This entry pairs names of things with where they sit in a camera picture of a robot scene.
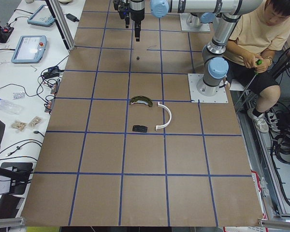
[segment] water bottle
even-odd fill
[[[0,98],[0,110],[12,115],[17,115],[22,109],[22,106]]]

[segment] black hair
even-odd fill
[[[283,16],[290,15],[290,0],[270,0],[273,4],[275,12],[282,14]]]

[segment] hand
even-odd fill
[[[262,73],[265,72],[269,66],[270,66],[271,61],[269,59],[262,59],[262,64],[257,65],[256,72],[257,73]]]
[[[251,52],[246,52],[243,56],[245,67],[248,69],[256,68],[256,60],[262,59],[262,57],[258,54],[254,54]]]

